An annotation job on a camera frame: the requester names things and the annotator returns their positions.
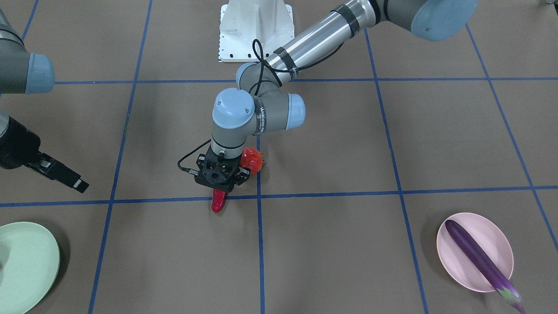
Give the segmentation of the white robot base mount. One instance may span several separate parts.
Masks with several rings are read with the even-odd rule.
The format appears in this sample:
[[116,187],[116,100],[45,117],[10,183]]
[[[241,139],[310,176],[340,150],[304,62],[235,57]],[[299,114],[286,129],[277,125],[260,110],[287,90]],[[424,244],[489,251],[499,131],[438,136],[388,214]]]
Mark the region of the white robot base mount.
[[264,56],[295,37],[293,8],[283,0],[230,0],[220,9],[219,62],[250,62],[256,38]]

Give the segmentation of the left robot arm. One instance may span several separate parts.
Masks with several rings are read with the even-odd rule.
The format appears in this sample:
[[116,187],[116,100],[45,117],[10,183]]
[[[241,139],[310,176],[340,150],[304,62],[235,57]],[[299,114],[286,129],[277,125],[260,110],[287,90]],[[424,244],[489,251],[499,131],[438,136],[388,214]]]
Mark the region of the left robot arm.
[[476,7],[476,0],[347,0],[268,57],[253,40],[258,62],[241,65],[237,87],[224,89],[215,99],[209,149],[198,156],[197,168],[180,162],[177,166],[198,184],[231,192],[262,168],[263,157],[246,153],[248,136],[297,128],[305,120],[303,99],[283,93],[283,84],[380,22],[392,22],[428,41],[442,41],[463,28]]

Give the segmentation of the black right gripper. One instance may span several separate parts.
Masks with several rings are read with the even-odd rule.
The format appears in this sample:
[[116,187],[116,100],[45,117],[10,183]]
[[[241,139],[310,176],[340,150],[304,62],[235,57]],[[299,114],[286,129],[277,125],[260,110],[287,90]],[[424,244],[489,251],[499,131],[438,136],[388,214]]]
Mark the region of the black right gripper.
[[10,170],[25,165],[47,179],[84,193],[89,183],[64,163],[40,152],[40,144],[36,133],[10,117],[0,140],[0,167]]

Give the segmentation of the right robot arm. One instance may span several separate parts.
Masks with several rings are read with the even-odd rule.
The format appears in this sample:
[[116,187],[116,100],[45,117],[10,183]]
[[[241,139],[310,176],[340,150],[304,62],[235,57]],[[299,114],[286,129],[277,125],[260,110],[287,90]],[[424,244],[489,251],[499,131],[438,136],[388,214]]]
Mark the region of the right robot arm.
[[[22,37],[0,13],[0,92],[32,95],[48,93],[54,87],[54,68],[46,55],[28,52]],[[0,115],[0,165],[12,170],[21,166],[58,181],[80,193],[89,187],[81,175],[40,151],[36,133],[6,113]]]

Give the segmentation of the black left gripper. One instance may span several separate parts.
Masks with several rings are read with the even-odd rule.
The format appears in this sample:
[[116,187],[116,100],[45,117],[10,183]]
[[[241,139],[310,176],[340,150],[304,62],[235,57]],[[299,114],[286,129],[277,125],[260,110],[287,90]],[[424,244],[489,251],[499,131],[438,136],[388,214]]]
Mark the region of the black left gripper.
[[241,156],[227,159],[224,153],[215,154],[211,148],[197,158],[199,170],[194,174],[197,184],[231,193],[251,176],[251,169],[240,165]]

